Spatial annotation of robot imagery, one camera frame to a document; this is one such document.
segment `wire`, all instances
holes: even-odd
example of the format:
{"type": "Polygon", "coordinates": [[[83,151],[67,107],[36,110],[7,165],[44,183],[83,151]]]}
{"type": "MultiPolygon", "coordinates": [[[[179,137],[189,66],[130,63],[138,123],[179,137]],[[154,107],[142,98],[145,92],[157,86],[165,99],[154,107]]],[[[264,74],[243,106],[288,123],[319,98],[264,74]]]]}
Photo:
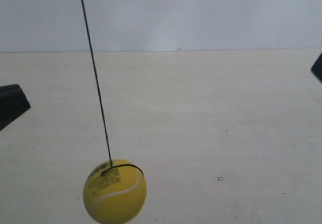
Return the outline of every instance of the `wire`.
{"type": "Polygon", "coordinates": [[[112,167],[113,162],[112,162],[112,157],[111,157],[111,149],[110,149],[109,139],[108,139],[107,130],[106,130],[106,122],[105,122],[104,109],[103,109],[103,104],[102,104],[101,90],[100,90],[99,80],[98,80],[98,77],[97,77],[96,64],[95,64],[95,59],[94,59],[94,54],[93,54],[90,30],[89,30],[89,25],[88,25],[88,22],[87,22],[86,11],[85,11],[85,4],[84,4],[84,0],[80,0],[80,1],[82,2],[82,9],[83,9],[83,15],[84,15],[85,26],[86,26],[86,31],[87,31],[87,38],[88,38],[88,41],[89,41],[90,52],[91,52],[91,56],[92,56],[92,62],[93,62],[95,80],[96,80],[97,93],[99,95],[99,100],[100,100],[102,120],[103,120],[103,126],[104,126],[104,131],[105,131],[105,139],[106,139],[106,144],[107,144],[107,150],[109,152],[110,165],[112,167]]]}

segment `yellow tennis ball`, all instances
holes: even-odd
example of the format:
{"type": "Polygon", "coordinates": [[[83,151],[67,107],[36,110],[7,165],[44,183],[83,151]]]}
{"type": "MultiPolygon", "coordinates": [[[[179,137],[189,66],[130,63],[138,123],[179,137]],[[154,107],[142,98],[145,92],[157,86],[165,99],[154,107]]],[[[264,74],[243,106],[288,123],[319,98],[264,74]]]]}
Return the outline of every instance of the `yellow tennis ball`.
{"type": "Polygon", "coordinates": [[[143,207],[146,182],[142,170],[127,160],[97,166],[88,176],[83,192],[88,214],[101,224],[123,224],[143,207]]]}

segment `black plastic piece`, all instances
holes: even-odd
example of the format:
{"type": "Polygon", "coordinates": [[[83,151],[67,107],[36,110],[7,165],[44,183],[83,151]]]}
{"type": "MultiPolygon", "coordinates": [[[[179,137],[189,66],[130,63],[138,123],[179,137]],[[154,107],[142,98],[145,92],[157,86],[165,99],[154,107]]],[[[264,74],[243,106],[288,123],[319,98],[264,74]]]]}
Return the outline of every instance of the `black plastic piece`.
{"type": "Polygon", "coordinates": [[[30,109],[19,85],[0,87],[0,131],[30,109]]]}
{"type": "Polygon", "coordinates": [[[311,72],[315,77],[322,83],[322,53],[315,61],[314,65],[311,68],[311,72]]]}

